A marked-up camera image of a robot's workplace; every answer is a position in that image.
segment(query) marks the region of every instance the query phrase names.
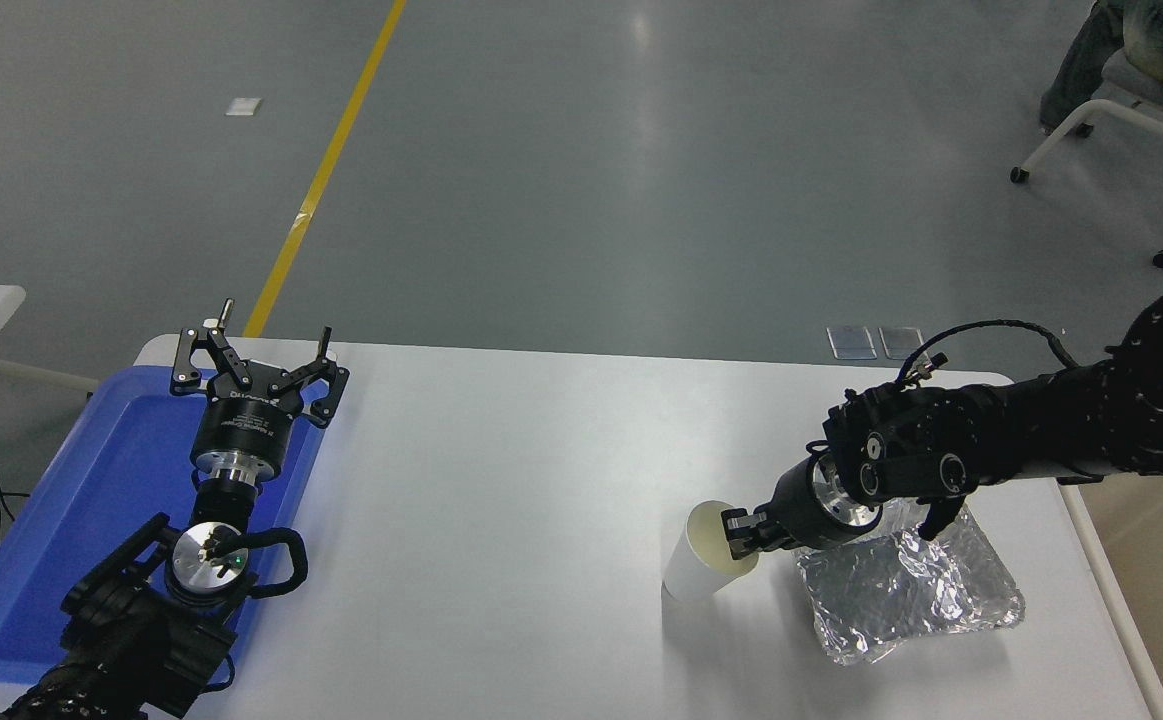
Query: robotic arm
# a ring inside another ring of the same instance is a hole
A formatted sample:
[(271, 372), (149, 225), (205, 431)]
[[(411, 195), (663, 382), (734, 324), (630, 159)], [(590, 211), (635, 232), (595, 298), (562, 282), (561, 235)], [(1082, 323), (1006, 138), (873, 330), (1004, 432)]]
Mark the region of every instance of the robotic arm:
[[(240, 359), (224, 340), (231, 306), (226, 301), (221, 315), (201, 328), (181, 329), (171, 373), (173, 395), (207, 398), (190, 454), (197, 498), (188, 527), (171, 527), (160, 512), (74, 584), (60, 603), (70, 615), (60, 634), (65, 660), (0, 720), (133, 720), (147, 717), (147, 703), (184, 717), (201, 693), (233, 680), (235, 633), (228, 621), (243, 601), (292, 592), (306, 579), (297, 530), (249, 532), (248, 520), (261, 484), (283, 471), (294, 421), (328, 427), (349, 372), (328, 355), (329, 328), (315, 359), (292, 372)], [(211, 379), (193, 365), (197, 351), (211, 356)], [(328, 392), (307, 405), (301, 391), (315, 382)], [(292, 577), (258, 585), (248, 551), (274, 544), (288, 548)], [(150, 584), (160, 566), (167, 594)], [(214, 685), (223, 662), (230, 679)]]
[(1147, 307), (1107, 359), (1009, 386), (927, 388), (946, 363), (902, 366), (897, 382), (855, 392), (829, 411), (825, 441), (777, 480), (772, 500), (723, 512), (732, 556), (828, 548), (878, 525), (882, 504), (930, 506), (920, 536), (934, 539), (979, 486), (1014, 478), (1097, 482), (1134, 471), (1163, 475), (1163, 297)]

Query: crumpled aluminum foil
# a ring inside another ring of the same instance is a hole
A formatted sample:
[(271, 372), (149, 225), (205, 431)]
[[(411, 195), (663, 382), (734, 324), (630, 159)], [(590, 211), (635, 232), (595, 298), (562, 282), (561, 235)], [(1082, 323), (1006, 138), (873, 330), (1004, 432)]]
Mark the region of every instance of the crumpled aluminum foil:
[(837, 664), (882, 660), (907, 639), (1011, 628), (1025, 619), (1025, 598), (971, 512), (965, 507), (930, 543), (915, 530), (923, 514), (914, 502), (890, 502), (886, 527), (795, 557), (816, 636)]

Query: white paper cup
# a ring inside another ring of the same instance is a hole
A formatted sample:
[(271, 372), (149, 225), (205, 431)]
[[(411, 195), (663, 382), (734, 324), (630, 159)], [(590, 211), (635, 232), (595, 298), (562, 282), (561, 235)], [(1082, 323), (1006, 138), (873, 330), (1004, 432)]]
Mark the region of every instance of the white paper cup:
[(662, 580), (665, 592), (675, 600), (702, 601), (758, 565), (758, 553), (742, 559), (732, 558), (728, 539), (723, 535), (723, 520), (719, 519), (721, 512), (730, 508), (728, 502), (706, 500), (687, 514)]

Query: jeans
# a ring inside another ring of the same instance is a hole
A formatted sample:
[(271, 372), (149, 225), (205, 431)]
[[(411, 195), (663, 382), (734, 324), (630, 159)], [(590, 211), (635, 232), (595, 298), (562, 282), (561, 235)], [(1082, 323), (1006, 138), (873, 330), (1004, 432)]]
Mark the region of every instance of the jeans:
[(1101, 87), (1101, 67), (1123, 47), (1123, 0), (1098, 0), (1061, 62), (1053, 86), (1039, 101), (1039, 123), (1061, 124)]

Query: yellow floor line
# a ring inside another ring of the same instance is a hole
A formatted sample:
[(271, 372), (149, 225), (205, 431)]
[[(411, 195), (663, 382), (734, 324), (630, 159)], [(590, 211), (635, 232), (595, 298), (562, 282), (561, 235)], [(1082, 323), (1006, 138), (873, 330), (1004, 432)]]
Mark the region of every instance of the yellow floor line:
[(376, 44), (372, 45), (372, 52), (368, 56), (368, 63), (363, 64), (363, 72), (358, 76), (358, 81), (354, 84), (354, 92), (349, 97), (345, 111), (337, 123), (337, 131), (333, 134), (328, 150), (324, 151), (324, 158), (319, 163), (315, 179), (312, 179), (311, 190), (306, 192), (306, 199), (301, 201), (301, 209), (297, 212), (297, 219), (292, 220), (288, 240), (283, 242), (279, 258), (274, 259), (273, 268), (270, 268), (270, 277), (265, 280), (265, 287), (261, 288), (261, 297), (257, 297), (252, 314), (248, 315), (243, 337), (258, 337), (265, 330), (270, 311), (274, 309), (274, 300), (279, 299), (279, 291), (283, 290), (285, 279), (288, 279), (288, 270), (292, 269), (292, 263), (297, 259), (297, 251), (301, 250), (301, 241), (305, 240), (306, 231), (311, 228), (311, 220), (315, 216), (315, 208), (319, 208), (319, 200), (324, 195), (324, 188), (328, 187), (328, 178), (337, 167), (340, 151), (345, 145), (349, 131), (354, 128), (354, 120), (358, 116), (363, 97), (368, 95), (368, 88), (372, 86), (376, 69), (381, 64), (381, 56), (385, 55), (385, 47), (390, 44), (390, 36), (394, 35), (394, 26), (399, 23), (399, 15), (404, 13), (404, 5), (407, 5), (407, 0), (394, 0), (390, 14), (385, 17), (385, 26), (381, 27), (380, 35), (376, 36)]

